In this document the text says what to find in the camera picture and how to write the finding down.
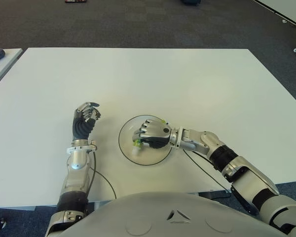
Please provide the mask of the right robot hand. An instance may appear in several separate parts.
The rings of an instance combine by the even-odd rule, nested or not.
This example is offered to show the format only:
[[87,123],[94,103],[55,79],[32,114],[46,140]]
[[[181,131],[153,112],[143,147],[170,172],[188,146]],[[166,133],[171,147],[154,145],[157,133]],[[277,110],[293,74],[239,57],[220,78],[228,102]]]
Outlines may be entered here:
[[133,142],[148,144],[150,148],[160,149],[169,144],[171,127],[162,121],[147,119],[133,133]]

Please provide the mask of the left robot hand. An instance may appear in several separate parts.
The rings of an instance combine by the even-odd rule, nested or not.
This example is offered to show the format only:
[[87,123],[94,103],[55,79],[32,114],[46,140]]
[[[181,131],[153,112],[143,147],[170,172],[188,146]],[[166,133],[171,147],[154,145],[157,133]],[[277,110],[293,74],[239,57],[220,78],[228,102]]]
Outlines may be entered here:
[[100,105],[95,102],[85,102],[74,111],[72,125],[73,141],[87,140],[96,121],[101,117],[98,110]]

